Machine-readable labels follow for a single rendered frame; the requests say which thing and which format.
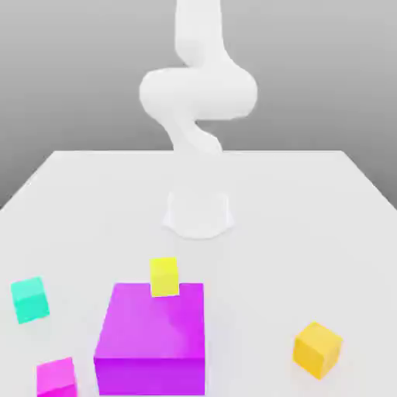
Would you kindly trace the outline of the small yellow cube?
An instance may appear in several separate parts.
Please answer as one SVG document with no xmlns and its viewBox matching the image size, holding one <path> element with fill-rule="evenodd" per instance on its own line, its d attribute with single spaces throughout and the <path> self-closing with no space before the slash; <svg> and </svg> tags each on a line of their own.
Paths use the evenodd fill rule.
<svg viewBox="0 0 397 397">
<path fill-rule="evenodd" d="M 150 259 L 150 293 L 152 297 L 179 295 L 178 266 L 175 257 Z"/>
</svg>

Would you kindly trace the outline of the small orange cube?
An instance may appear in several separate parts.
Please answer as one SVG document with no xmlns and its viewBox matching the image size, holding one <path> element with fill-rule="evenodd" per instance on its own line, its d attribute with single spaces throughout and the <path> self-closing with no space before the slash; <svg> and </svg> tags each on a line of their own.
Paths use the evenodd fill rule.
<svg viewBox="0 0 397 397">
<path fill-rule="evenodd" d="M 321 380 L 337 363 L 343 339 L 319 323 L 310 323 L 296 337 L 293 361 Z"/>
</svg>

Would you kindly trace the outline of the small teal cube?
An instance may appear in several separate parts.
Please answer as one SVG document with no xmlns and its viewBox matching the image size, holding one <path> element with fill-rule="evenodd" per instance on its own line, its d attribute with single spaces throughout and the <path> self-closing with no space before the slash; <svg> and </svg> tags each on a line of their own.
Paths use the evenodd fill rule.
<svg viewBox="0 0 397 397">
<path fill-rule="evenodd" d="M 50 314 L 41 277 L 13 282 L 11 284 L 11 293 L 19 324 L 44 318 Z"/>
</svg>

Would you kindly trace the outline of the small pink cube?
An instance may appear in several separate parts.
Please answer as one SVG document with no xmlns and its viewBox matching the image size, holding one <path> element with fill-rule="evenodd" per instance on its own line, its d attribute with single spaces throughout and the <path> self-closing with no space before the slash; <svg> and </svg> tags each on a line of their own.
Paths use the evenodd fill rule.
<svg viewBox="0 0 397 397">
<path fill-rule="evenodd" d="M 36 397 L 78 397 L 71 357 L 37 366 Z"/>
</svg>

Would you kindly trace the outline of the large purple box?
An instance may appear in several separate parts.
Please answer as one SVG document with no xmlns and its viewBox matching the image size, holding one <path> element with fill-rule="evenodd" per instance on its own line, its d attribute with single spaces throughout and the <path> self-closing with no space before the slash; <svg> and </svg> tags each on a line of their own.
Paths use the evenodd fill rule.
<svg viewBox="0 0 397 397">
<path fill-rule="evenodd" d="M 153 297 L 147 283 L 114 285 L 94 354 L 100 395 L 204 395 L 204 286 Z"/>
</svg>

